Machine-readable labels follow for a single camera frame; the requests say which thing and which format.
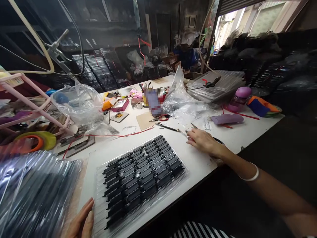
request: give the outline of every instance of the dark floor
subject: dark floor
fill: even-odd
[[[239,155],[317,207],[317,127],[287,116]],[[236,238],[292,237],[279,216],[224,166],[133,237],[169,237],[184,221]]]

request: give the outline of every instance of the woman's right hand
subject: woman's right hand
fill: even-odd
[[[194,146],[201,152],[219,159],[223,159],[231,153],[225,145],[218,143],[209,133],[203,130],[193,128],[187,132],[187,135],[194,141],[188,138],[186,143]]]

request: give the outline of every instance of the purple water bottle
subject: purple water bottle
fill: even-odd
[[[235,93],[235,96],[231,99],[228,109],[233,112],[240,112],[243,106],[247,102],[247,98],[251,95],[251,88],[241,87]]]

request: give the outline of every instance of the hand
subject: hand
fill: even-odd
[[[193,128],[187,132],[187,135],[194,140],[192,141],[188,138],[187,144],[211,156],[222,159],[230,152],[225,145],[218,143],[209,133],[203,130]]]
[[[67,231],[67,238],[90,238],[93,228],[93,211],[92,206],[94,204],[93,198],[90,198],[88,202],[83,206],[77,216],[72,220]]]

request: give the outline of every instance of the purple pencil case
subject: purple pencil case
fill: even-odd
[[[243,122],[243,117],[238,114],[223,114],[220,116],[212,116],[211,120],[216,124],[227,124],[227,123],[237,123]]]

